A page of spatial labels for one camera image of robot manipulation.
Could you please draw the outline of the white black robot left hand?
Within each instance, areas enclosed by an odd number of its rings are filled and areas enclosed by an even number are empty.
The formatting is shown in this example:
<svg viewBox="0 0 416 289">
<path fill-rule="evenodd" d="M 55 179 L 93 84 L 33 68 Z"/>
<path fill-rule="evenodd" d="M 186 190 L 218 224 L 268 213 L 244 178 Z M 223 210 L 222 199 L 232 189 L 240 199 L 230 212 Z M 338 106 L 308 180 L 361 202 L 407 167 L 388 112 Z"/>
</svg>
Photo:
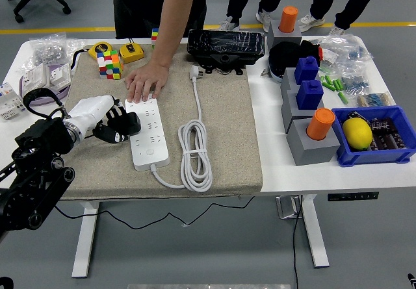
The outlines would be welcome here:
<svg viewBox="0 0 416 289">
<path fill-rule="evenodd" d="M 127 134 L 122 134 L 119 129 L 112 129 L 104 124 L 102 120 L 110 111 L 119 108 L 122 114 L 125 108 L 119 99 L 111 95 L 89 97 L 80 100 L 69 112 L 63 123 L 70 134 L 74 146 L 80 144 L 88 131 L 100 140 L 110 144 L 117 144 L 129 139 Z"/>
</svg>

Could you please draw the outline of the person's left hand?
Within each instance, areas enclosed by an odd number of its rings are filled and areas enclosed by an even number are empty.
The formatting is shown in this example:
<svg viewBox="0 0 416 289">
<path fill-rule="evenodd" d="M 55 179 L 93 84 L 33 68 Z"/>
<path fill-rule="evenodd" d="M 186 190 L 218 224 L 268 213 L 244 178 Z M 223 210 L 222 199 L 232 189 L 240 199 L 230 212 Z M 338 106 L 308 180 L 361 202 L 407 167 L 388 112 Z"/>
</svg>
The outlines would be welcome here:
<svg viewBox="0 0 416 289">
<path fill-rule="evenodd" d="M 157 98 L 168 80 L 169 63 L 150 60 L 146 65 L 133 70 L 125 77 L 127 101 L 146 101 L 153 90 L 152 98 Z"/>
</svg>

